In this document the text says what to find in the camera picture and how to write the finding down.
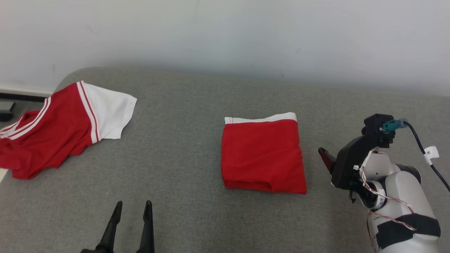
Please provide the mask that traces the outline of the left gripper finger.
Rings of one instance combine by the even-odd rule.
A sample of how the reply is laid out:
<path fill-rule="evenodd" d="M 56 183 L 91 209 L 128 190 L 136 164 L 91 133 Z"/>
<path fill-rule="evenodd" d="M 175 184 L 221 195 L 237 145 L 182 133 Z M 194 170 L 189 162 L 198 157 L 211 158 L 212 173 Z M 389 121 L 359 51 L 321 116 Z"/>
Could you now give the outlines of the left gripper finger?
<path fill-rule="evenodd" d="M 154 230 L 153 230 L 153 209 L 152 202 L 150 200 L 146 201 L 144 213 L 143 213 L 143 231 L 140 241 L 140 247 L 137 253 L 154 253 Z"/>
<path fill-rule="evenodd" d="M 98 245 L 95 247 L 96 253 L 113 253 L 114 252 L 116 230 L 117 230 L 117 225 L 119 224 L 119 222 L 121 220 L 122 206 L 123 206 L 122 201 L 117 202 L 117 204 L 114 208 L 114 211 L 112 212 L 111 218 L 109 219 L 106 229 L 103 233 L 103 236 L 102 236 L 100 242 L 98 243 Z"/>

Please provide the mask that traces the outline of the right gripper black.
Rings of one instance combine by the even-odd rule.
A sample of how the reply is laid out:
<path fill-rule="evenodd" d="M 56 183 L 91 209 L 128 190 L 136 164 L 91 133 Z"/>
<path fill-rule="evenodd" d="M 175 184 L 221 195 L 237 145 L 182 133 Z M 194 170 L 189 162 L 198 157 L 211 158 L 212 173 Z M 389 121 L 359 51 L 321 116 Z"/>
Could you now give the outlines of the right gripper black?
<path fill-rule="evenodd" d="M 360 136 L 350 141 L 338 153 L 337 157 L 325 148 L 318 148 L 318 153 L 332 175 L 332 184 L 340 189 L 350 189 L 350 182 L 356 178 L 355 165 L 361 165 L 370 150 L 387 148 L 387 142 L 380 142 L 378 136 Z"/>

